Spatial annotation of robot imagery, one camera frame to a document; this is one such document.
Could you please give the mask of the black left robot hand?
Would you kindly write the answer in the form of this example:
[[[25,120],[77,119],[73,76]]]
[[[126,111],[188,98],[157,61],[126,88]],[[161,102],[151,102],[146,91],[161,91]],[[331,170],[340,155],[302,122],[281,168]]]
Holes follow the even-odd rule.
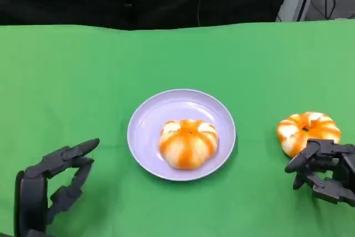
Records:
[[[73,147],[64,146],[47,155],[36,164],[18,172],[14,192],[14,235],[49,236],[46,228],[55,216],[68,211],[81,197],[82,186],[88,178],[94,159],[86,155],[99,145],[94,138]],[[48,198],[48,180],[76,168],[72,181],[58,188]]]

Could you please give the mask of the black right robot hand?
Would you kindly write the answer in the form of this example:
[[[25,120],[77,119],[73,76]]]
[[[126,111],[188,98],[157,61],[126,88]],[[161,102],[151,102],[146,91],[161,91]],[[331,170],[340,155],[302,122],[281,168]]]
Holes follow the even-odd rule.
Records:
[[[354,206],[354,145],[309,139],[291,159],[285,173],[296,173],[293,189],[307,184],[314,197]]]

